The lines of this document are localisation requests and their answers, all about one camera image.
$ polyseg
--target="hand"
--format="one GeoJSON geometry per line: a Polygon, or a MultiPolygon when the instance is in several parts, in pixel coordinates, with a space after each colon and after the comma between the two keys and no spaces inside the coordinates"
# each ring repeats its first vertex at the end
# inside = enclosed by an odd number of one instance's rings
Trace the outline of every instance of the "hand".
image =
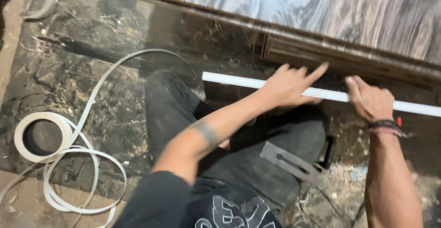
{"type": "Polygon", "coordinates": [[[328,63],[323,63],[314,72],[306,76],[306,67],[289,68],[289,64],[280,67],[265,85],[258,90],[265,96],[270,106],[300,106],[306,103],[318,103],[322,99],[302,96],[302,93],[313,84],[328,69],[328,63]]]}
{"type": "Polygon", "coordinates": [[[393,120],[394,96],[387,89],[372,87],[359,76],[346,78],[349,98],[357,113],[369,123],[378,120],[393,120]]]}

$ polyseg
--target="bracelet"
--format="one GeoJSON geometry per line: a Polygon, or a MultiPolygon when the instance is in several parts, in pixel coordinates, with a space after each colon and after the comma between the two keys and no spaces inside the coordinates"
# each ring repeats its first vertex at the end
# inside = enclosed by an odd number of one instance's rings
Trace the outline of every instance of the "bracelet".
{"type": "Polygon", "coordinates": [[[377,120],[369,124],[369,128],[369,131],[374,134],[393,134],[397,137],[408,137],[394,120],[377,120]]]}
{"type": "Polygon", "coordinates": [[[398,130],[393,128],[387,128],[387,127],[377,127],[377,128],[371,128],[369,129],[369,132],[373,134],[392,134],[397,137],[404,137],[404,134],[400,133],[398,130]]]}

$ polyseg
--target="forearm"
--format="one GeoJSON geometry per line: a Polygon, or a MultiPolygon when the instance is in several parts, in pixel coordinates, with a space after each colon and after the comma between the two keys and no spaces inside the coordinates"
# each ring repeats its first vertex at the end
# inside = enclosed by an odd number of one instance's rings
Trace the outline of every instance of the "forearm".
{"type": "Polygon", "coordinates": [[[201,158],[245,123],[274,107],[264,94],[258,90],[183,130],[167,144],[152,171],[171,171],[193,184],[201,158]]]}
{"type": "Polygon", "coordinates": [[[372,134],[370,143],[365,195],[369,227],[422,227],[420,205],[398,138],[372,134]]]}

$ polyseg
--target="man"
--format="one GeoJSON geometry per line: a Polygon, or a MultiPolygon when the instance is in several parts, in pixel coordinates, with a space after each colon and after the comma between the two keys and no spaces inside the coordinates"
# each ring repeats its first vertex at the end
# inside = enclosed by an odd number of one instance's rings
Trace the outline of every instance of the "man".
{"type": "MultiPolygon", "coordinates": [[[[146,115],[155,163],[114,227],[281,227],[276,216],[293,200],[298,183],[259,154],[269,141],[309,163],[317,159],[328,124],[318,108],[305,105],[319,100],[301,94],[327,67],[306,76],[305,67],[283,65],[261,89],[215,112],[172,73],[150,75],[146,115]],[[276,107],[297,108],[261,118],[276,107]]],[[[347,85],[357,113],[378,126],[370,134],[369,227],[422,227],[398,129],[382,125],[393,121],[394,97],[358,76],[348,77],[347,85]]]]}

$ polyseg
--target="black pants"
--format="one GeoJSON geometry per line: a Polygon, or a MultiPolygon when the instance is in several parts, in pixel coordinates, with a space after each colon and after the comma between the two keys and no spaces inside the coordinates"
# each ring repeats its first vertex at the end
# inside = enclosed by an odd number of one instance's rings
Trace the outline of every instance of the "black pants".
{"type": "MultiPolygon", "coordinates": [[[[146,81],[146,116],[153,163],[174,136],[210,112],[177,76],[165,70],[152,73],[146,81]]],[[[292,174],[260,157],[263,145],[269,141],[312,164],[327,130],[328,119],[315,106],[258,117],[255,124],[245,125],[230,138],[231,152],[217,148],[206,156],[198,175],[255,191],[277,215],[295,198],[299,183],[292,174]]]]}

